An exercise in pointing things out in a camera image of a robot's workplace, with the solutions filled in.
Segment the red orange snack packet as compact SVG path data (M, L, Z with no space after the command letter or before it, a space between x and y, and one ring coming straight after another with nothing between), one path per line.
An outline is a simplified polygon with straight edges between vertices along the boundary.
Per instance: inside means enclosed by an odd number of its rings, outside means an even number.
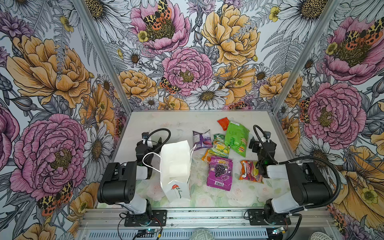
M257 161L242 160L239 180L263 184L263 176L259 173L257 163Z

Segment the white paper bag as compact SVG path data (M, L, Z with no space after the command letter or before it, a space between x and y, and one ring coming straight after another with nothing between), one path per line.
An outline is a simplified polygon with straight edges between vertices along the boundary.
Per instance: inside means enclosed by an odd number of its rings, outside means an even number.
M170 203L191 199L190 176L194 150L184 140L165 144L159 154L147 153L143 157L143 161L152 156L160 158L159 168L151 168L160 173L160 185Z

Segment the green chips bag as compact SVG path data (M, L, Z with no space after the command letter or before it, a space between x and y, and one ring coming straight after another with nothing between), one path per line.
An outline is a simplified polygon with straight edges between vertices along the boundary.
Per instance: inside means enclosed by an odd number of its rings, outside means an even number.
M246 157L249 130L242 124L230 121L225 135L225 145L242 157Z

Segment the small red sachet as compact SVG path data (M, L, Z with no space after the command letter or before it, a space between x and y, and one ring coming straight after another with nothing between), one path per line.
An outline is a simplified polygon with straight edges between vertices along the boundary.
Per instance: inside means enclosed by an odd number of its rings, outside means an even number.
M217 122L220 124L224 131L228 129L228 126L230 124L230 120L227 117L217 120Z

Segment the purple grape candy pouch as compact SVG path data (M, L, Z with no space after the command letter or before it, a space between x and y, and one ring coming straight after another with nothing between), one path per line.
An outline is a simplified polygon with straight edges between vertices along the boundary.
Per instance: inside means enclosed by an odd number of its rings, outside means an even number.
M230 191L233 182L233 161L226 158L212 156L209 163L207 186Z

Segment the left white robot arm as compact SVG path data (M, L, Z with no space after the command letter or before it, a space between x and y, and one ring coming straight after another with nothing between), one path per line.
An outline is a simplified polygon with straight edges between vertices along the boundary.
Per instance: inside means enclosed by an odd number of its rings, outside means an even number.
M164 141L159 139L151 147L149 145L151 137L158 132L166 132L168 136ZM149 200L136 194L136 184L137 181L149 180L152 177L153 156L159 154L165 143L169 141L171 131L161 128L152 133L144 133L142 136L143 139L137 143L135 148L135 161L124 164L109 163L107 165L97 191L97 199L99 203L119 205L127 209L127 212L133 216L151 219L152 207Z

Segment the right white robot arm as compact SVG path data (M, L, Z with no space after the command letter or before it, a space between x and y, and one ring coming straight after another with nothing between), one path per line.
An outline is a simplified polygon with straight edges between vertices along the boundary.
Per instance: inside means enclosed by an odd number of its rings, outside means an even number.
M284 195L267 200L254 217L272 225L295 213L327 206L339 196L343 183L333 164L314 156L278 162L274 158L277 145L270 135L258 125L253 130L256 136L250 149L258 155L258 173L265 179L287 180L290 186Z

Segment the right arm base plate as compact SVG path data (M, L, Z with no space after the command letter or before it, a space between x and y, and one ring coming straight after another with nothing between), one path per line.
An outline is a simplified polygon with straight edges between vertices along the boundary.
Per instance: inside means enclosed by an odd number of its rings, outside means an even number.
M258 225L291 225L289 215L276 214L275 212L265 213L262 209L249 209L246 211L245 218L250 222L251 226Z

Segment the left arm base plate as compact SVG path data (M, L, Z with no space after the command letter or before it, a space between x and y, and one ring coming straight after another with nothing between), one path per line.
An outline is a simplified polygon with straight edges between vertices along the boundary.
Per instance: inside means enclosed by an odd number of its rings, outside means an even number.
M168 211L152 210L144 214L128 214L125 217L125 227L165 227Z

